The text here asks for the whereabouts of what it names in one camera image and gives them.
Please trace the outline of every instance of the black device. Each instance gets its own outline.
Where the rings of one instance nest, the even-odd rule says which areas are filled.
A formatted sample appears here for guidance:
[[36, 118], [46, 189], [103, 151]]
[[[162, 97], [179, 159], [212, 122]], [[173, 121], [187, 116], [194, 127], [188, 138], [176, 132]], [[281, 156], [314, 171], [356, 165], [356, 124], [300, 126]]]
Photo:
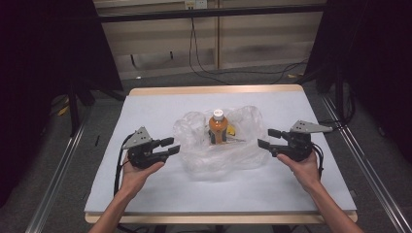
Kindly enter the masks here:
[[312, 150], [314, 150], [319, 157], [319, 175], [322, 174], [324, 154], [316, 144], [311, 141], [311, 133], [317, 132], [331, 132], [331, 127], [298, 120], [291, 128], [290, 132], [279, 131], [276, 129], [268, 129], [267, 134], [275, 138], [283, 138], [288, 142], [287, 146], [271, 145], [269, 142], [257, 139], [257, 145], [265, 150], [269, 150], [273, 157], [279, 153], [285, 154], [290, 159], [300, 162], [309, 157]]
[[153, 152], [159, 146], [166, 147], [174, 143], [174, 138], [154, 140], [145, 127], [140, 127], [134, 134], [131, 134], [122, 145], [123, 150], [127, 150], [127, 158], [134, 167], [145, 169], [157, 162], [166, 162], [170, 155], [176, 154], [180, 146], [175, 146], [162, 152]]

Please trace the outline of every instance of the bottle cap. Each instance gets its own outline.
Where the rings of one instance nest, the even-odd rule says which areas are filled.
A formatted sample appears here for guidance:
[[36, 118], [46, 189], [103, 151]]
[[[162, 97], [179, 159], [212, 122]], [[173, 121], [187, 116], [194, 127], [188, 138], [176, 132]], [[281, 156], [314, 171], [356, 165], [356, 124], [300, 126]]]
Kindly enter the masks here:
[[214, 120], [222, 120], [223, 119], [223, 111], [220, 109], [216, 109], [213, 112], [213, 119]]

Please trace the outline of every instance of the metal rail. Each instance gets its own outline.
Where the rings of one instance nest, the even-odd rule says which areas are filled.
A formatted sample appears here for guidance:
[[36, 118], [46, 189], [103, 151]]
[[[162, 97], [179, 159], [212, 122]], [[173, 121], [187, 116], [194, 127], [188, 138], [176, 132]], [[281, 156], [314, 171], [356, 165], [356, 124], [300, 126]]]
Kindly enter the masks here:
[[[335, 112], [336, 108], [332, 100], [324, 95], [323, 101], [330, 116], [334, 120], [339, 120], [337, 113]], [[386, 189], [385, 185], [382, 183], [376, 171], [373, 169], [372, 165], [370, 164], [369, 160], [367, 159], [365, 153], [361, 149], [361, 146], [358, 144], [351, 130], [347, 126], [343, 126], [339, 129], [339, 131], [342, 134], [342, 137], [348, 145], [349, 149], [351, 150], [355, 160], [358, 162], [358, 165], [360, 166], [360, 169], [362, 170], [367, 181], [369, 182], [372, 190], [375, 192], [376, 197], [379, 199], [388, 217], [394, 224], [397, 232], [412, 232], [412, 228], [406, 220], [404, 214], [402, 213], [402, 210], [400, 209], [397, 202], [394, 200], [391, 193]]]
[[69, 143], [67, 144], [66, 150], [64, 151], [57, 169], [55, 170], [54, 175], [51, 179], [51, 183], [49, 184], [49, 187], [45, 195], [43, 196], [41, 203], [37, 207], [33, 218], [31, 218], [28, 224], [28, 227], [25, 231], [26, 233], [42, 232], [49, 213], [52, 209], [52, 205], [54, 204], [58, 190], [60, 190], [64, 176], [66, 175], [67, 168], [82, 138], [83, 132], [85, 130], [85, 124], [87, 123], [91, 113], [91, 108], [92, 107], [86, 108], [83, 123], [80, 125], [76, 134], [70, 139]]
[[307, 4], [307, 5], [285, 5], [270, 7], [249, 8], [214, 8], [199, 10], [179, 10], [167, 12], [132, 13], [132, 14], [106, 14], [96, 17], [64, 17], [54, 18], [53, 23], [95, 23], [95, 22], [122, 22], [122, 21], [144, 21], [174, 18], [195, 17], [234, 17], [251, 15], [273, 15], [292, 13], [324, 12], [326, 9], [351, 6], [350, 4]]

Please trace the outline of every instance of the table edge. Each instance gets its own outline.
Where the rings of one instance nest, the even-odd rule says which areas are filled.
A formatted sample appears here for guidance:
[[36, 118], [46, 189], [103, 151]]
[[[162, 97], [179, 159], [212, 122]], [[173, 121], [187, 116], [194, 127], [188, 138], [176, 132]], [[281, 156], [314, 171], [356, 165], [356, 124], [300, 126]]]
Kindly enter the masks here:
[[129, 95], [247, 93], [275, 91], [303, 91], [303, 87], [299, 84], [144, 87], [131, 89]]
[[[353, 221], [358, 221], [356, 211], [345, 212]], [[95, 223], [101, 214], [85, 214], [88, 223]], [[323, 217], [317, 213], [313, 214], [275, 214], [275, 215], [136, 215], [123, 216], [120, 223], [141, 223], [141, 224], [325, 224]]]

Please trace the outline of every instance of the clear plastic bag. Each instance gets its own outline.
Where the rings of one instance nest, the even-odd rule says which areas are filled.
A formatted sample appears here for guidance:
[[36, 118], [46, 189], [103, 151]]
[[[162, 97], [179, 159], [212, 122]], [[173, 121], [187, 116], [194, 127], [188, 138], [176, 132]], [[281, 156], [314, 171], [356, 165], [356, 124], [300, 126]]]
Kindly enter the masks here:
[[260, 111], [255, 106], [240, 109], [223, 109], [235, 135], [227, 136], [221, 145], [210, 143], [209, 119], [213, 110], [206, 113], [190, 112], [173, 126], [175, 142], [181, 145], [182, 157], [189, 172], [205, 178], [216, 177], [233, 169], [254, 169], [261, 166], [270, 154], [258, 147], [258, 138], [265, 140]]

